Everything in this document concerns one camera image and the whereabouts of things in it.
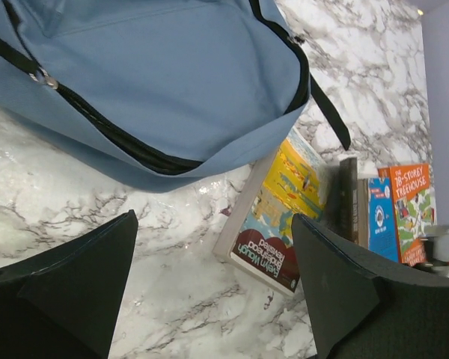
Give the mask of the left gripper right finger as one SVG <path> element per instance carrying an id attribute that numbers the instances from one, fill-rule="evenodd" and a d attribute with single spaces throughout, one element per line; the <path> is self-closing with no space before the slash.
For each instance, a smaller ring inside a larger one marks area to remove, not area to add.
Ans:
<path id="1" fill-rule="evenodd" d="M 306 215 L 293 217 L 292 234 L 318 358 L 449 358 L 449 277 Z"/>

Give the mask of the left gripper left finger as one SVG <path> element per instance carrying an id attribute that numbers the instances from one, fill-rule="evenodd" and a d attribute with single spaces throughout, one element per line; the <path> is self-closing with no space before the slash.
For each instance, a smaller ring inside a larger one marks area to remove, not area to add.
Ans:
<path id="1" fill-rule="evenodd" d="M 138 220 L 130 210 L 0 268 L 0 358 L 107 358 Z"/>

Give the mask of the dark Three Days book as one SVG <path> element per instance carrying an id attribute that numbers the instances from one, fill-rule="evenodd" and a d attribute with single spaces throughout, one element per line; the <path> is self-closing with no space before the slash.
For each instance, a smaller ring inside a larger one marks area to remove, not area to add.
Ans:
<path id="1" fill-rule="evenodd" d="M 347 157 L 332 167 L 326 220 L 341 237 L 358 243 L 358 160 Z"/>

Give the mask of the blue backpack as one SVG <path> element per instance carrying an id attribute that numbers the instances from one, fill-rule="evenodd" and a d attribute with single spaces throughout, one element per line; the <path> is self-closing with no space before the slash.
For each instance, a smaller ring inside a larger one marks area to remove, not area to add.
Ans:
<path id="1" fill-rule="evenodd" d="M 349 147 L 274 1 L 0 1 L 0 108 L 136 188 L 268 156 L 309 99 Z"/>

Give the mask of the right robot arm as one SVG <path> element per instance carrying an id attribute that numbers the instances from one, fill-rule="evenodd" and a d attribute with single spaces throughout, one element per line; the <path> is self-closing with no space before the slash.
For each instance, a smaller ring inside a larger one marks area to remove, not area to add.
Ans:
<path id="1" fill-rule="evenodd" d="M 449 277 L 449 224 L 428 227 L 421 243 L 426 257 L 423 267 L 430 273 Z"/>

